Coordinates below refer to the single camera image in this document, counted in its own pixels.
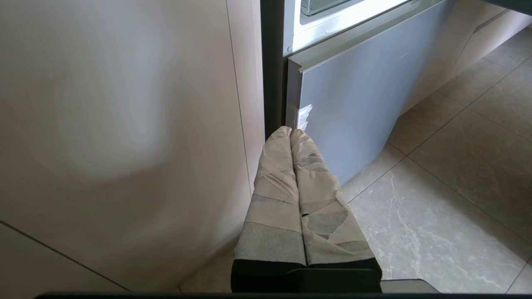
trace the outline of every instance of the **cream cabinet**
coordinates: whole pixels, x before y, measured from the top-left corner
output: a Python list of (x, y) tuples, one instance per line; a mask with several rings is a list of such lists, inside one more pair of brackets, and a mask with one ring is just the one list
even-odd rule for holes
[(407, 111), (532, 22), (532, 16), (482, 0), (456, 0)]

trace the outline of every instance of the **white sticker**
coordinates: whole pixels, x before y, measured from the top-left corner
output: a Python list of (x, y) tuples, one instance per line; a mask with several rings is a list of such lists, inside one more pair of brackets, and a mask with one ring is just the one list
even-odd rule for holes
[(305, 106), (297, 111), (297, 129), (305, 130), (306, 125), (309, 124), (307, 122), (307, 118), (309, 117), (309, 113), (312, 110), (312, 104)]

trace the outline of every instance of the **refrigerator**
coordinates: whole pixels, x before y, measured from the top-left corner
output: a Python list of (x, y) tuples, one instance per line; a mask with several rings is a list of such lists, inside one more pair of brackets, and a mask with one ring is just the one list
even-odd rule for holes
[(305, 130), (343, 185), (378, 157), (453, 0), (262, 0), (266, 136)]

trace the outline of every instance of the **gray drawer front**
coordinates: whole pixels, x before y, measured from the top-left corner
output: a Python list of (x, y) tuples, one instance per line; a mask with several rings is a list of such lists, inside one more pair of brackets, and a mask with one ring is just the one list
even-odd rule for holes
[(341, 184), (382, 151), (451, 6), (406, 3), (289, 58), (286, 123), (312, 104), (305, 131)]

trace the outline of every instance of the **freezer drawer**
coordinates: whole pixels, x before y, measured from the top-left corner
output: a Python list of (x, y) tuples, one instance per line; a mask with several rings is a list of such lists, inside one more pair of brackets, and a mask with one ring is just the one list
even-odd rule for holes
[(341, 184), (382, 151), (451, 2), (407, 2), (289, 57), (286, 124), (306, 126)]

